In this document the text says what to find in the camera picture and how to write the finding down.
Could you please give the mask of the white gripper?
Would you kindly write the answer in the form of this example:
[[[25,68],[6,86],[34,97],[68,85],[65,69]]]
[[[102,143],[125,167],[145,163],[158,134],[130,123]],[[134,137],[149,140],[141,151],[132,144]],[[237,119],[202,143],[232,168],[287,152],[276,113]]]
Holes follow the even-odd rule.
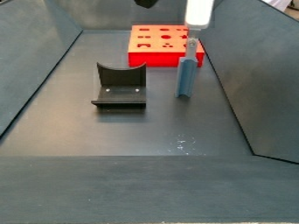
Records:
[[[210,12],[214,0],[186,0],[184,23],[189,28],[186,41],[186,56],[196,55],[198,36],[201,29],[205,29],[210,21]]]

